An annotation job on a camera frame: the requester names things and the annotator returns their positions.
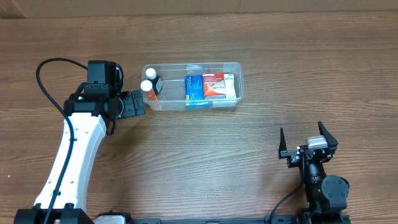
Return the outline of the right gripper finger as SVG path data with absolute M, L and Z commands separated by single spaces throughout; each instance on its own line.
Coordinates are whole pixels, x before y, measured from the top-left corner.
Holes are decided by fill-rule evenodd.
M 285 135 L 283 128 L 280 129 L 279 152 L 287 152 L 287 146 L 285 142 Z
M 329 149 L 337 149 L 338 141 L 333 137 L 333 135 L 326 129 L 321 121 L 318 122 L 318 129 L 321 135 L 324 136 L 328 144 Z

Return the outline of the orange Redoxon tube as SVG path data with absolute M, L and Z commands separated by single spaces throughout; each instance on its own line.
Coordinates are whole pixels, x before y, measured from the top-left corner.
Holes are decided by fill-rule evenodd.
M 140 87 L 149 101 L 157 101 L 157 97 L 151 81 L 149 80 L 142 81 Z

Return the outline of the dark bottle white cap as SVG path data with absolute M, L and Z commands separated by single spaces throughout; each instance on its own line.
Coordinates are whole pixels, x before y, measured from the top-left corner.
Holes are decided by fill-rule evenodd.
M 145 72 L 145 75 L 146 78 L 152 83 L 155 94 L 159 95 L 163 87 L 161 77 L 157 74 L 154 68 L 148 68 Z

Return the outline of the clear plastic container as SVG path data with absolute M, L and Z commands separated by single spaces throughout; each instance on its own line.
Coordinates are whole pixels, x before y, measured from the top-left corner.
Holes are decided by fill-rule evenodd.
M 162 79 L 162 91 L 156 95 L 157 101 L 149 101 L 142 91 L 143 101 L 154 111 L 181 111 L 194 109 L 234 108 L 244 98 L 243 68 L 238 62 L 215 63 L 164 63 L 148 64 L 143 67 L 142 81 L 148 80 L 145 72 L 154 68 Z M 234 75 L 236 99 L 205 98 L 204 105 L 185 106 L 185 75 L 201 75 L 205 73 L 223 72 Z

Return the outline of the blue medicine box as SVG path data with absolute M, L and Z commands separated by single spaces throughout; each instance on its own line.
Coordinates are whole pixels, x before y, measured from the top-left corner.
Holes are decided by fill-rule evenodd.
M 185 75 L 185 106 L 204 105 L 203 77 L 201 75 Z

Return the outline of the red medicine box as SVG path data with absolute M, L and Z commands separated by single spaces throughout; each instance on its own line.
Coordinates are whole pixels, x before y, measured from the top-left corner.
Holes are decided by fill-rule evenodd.
M 205 98 L 225 98 L 223 72 L 205 73 L 202 77 Z

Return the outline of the white medicine box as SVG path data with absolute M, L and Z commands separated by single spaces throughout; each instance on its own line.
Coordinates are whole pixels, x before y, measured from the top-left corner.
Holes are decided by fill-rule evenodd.
M 234 87 L 234 75 L 232 73 L 224 74 L 224 95 L 226 99 L 236 99 L 236 91 Z

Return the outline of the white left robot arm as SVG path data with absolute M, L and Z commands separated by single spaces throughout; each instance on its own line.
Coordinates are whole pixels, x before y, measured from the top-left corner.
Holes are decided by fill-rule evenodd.
M 86 213 L 86 193 L 96 152 L 116 120 L 144 115 L 139 90 L 123 91 L 123 70 L 115 62 L 92 60 L 84 67 L 87 81 L 60 106 L 62 140 L 41 193 L 30 209 L 19 209 L 14 223 L 93 223 Z

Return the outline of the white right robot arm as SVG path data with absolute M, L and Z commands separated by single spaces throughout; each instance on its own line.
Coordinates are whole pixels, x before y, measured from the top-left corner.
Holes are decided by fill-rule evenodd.
M 337 175 L 327 175 L 324 163 L 333 158 L 338 141 L 318 122 L 320 134 L 307 138 L 306 144 L 297 147 L 295 152 L 287 150 L 284 132 L 280 132 L 279 159 L 286 159 L 289 168 L 298 167 L 301 181 L 299 186 L 286 195 L 265 217 L 265 223 L 296 224 L 350 224 L 347 208 L 349 182 Z M 275 212 L 290 196 L 304 189 L 307 208 L 300 208 L 295 215 L 276 215 Z

